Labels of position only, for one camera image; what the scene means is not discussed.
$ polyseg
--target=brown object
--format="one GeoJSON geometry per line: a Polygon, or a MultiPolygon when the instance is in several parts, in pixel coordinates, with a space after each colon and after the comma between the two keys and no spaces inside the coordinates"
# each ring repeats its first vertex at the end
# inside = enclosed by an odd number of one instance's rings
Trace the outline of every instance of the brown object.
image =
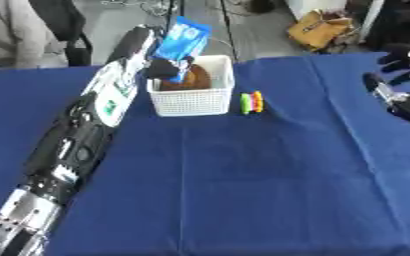
{"type": "Polygon", "coordinates": [[[196,64],[193,64],[188,73],[186,73],[183,83],[176,84],[163,80],[160,85],[160,91],[198,90],[210,88],[210,75],[204,68],[196,64]]]}
{"type": "Polygon", "coordinates": [[[324,49],[334,38],[352,28],[352,19],[337,13],[323,13],[314,10],[301,18],[288,33],[310,51],[324,49]]]}

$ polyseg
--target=robotic arm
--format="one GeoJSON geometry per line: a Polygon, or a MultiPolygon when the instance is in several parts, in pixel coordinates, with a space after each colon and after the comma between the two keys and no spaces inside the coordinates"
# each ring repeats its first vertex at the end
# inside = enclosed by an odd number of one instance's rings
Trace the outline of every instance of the robotic arm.
{"type": "Polygon", "coordinates": [[[25,165],[24,180],[0,210],[0,256],[43,254],[136,96],[138,79],[157,45],[157,32],[144,26],[130,31],[128,56],[100,69],[38,143],[25,165]]]}
{"type": "Polygon", "coordinates": [[[389,46],[387,50],[389,54],[379,60],[379,63],[384,65],[382,71],[390,73],[405,70],[406,72],[389,83],[375,74],[367,73],[364,74],[364,84],[368,92],[384,103],[390,113],[410,121],[410,93],[395,92],[392,89],[392,86],[410,81],[410,46],[396,44],[389,46]]]}

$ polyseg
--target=bag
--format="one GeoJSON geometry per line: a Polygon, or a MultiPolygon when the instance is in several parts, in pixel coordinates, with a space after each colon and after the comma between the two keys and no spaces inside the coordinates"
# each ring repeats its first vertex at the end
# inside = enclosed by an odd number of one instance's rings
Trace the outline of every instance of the bag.
{"type": "Polygon", "coordinates": [[[57,40],[66,41],[69,66],[91,65],[93,47],[83,32],[86,20],[72,0],[30,0],[35,12],[45,21],[57,40]],[[77,47],[81,40],[84,47],[77,47]]]}
{"type": "Polygon", "coordinates": [[[324,49],[333,39],[350,30],[352,19],[337,13],[314,10],[289,30],[289,36],[310,51],[324,49]]]}

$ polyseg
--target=white robotic segment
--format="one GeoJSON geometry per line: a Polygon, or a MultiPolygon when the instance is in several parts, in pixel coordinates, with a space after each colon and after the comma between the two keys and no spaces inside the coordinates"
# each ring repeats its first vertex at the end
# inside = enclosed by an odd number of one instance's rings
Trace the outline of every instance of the white robotic segment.
{"type": "Polygon", "coordinates": [[[109,127],[120,124],[137,94],[138,73],[146,67],[146,54],[156,40],[155,33],[149,33],[138,53],[104,66],[82,93],[97,93],[96,114],[109,127]]]}
{"type": "Polygon", "coordinates": [[[20,220],[29,228],[46,232],[60,214],[60,206],[28,191],[16,189],[0,210],[6,218],[20,220]]]}

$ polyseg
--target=black glove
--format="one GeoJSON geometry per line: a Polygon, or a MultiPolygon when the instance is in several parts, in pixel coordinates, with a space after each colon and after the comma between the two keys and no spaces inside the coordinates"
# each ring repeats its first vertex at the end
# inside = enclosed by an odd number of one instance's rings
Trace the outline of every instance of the black glove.
{"type": "Polygon", "coordinates": [[[179,68],[174,66],[169,60],[156,58],[146,69],[147,79],[168,79],[179,73],[179,68]]]}
{"type": "Polygon", "coordinates": [[[384,65],[382,72],[391,73],[406,70],[404,74],[390,81],[391,85],[398,85],[410,81],[410,45],[391,44],[385,47],[389,55],[379,59],[379,64],[384,65]]]}

